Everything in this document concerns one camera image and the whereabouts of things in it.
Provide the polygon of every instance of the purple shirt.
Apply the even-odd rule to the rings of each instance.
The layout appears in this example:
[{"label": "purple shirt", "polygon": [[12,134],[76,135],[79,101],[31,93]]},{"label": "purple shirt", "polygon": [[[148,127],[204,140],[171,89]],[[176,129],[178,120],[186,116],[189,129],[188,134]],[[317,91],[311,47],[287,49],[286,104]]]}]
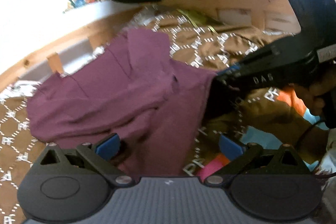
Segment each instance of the purple shirt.
[{"label": "purple shirt", "polygon": [[132,151],[121,170],[178,175],[215,73],[171,59],[169,45],[166,34],[129,30],[75,74],[54,74],[28,100],[31,134],[75,148],[115,132]]}]

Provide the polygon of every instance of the blue gripper pad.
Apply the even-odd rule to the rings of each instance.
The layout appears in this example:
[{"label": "blue gripper pad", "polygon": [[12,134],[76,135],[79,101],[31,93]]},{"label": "blue gripper pad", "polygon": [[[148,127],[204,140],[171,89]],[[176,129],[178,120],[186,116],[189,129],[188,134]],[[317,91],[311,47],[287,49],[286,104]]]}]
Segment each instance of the blue gripper pad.
[{"label": "blue gripper pad", "polygon": [[111,160],[119,152],[120,138],[118,134],[113,133],[97,143],[93,149],[94,152],[104,160]]},{"label": "blue gripper pad", "polygon": [[225,135],[221,135],[219,138],[219,149],[221,153],[230,161],[235,160],[246,151],[244,144],[239,145]]}]

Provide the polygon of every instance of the white label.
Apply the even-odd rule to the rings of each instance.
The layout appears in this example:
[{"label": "white label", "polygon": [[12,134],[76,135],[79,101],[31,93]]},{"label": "white label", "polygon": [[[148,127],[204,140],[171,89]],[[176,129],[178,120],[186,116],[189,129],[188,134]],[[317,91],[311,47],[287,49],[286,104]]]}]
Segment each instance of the white label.
[{"label": "white label", "polygon": [[334,59],[336,57],[336,44],[319,49],[317,55],[320,63]]}]

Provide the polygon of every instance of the gray ribbed panel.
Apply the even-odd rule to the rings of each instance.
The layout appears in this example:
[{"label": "gray ribbed panel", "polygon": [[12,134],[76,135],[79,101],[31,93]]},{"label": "gray ribbed panel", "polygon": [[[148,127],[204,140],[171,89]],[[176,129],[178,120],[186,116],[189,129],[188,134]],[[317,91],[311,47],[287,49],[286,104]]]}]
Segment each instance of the gray ribbed panel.
[{"label": "gray ribbed panel", "polygon": [[[76,224],[265,224],[243,214],[221,189],[198,178],[142,178],[118,189],[97,214]],[[306,219],[298,224],[315,224]],[[28,220],[26,224],[38,224]]]}]

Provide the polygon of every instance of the white wall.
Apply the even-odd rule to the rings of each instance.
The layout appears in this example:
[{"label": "white wall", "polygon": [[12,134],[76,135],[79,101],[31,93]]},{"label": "white wall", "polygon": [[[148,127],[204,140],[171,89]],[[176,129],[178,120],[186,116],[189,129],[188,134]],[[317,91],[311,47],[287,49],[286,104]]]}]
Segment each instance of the white wall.
[{"label": "white wall", "polygon": [[110,0],[63,14],[67,0],[0,0],[0,74],[65,34],[131,5]]}]

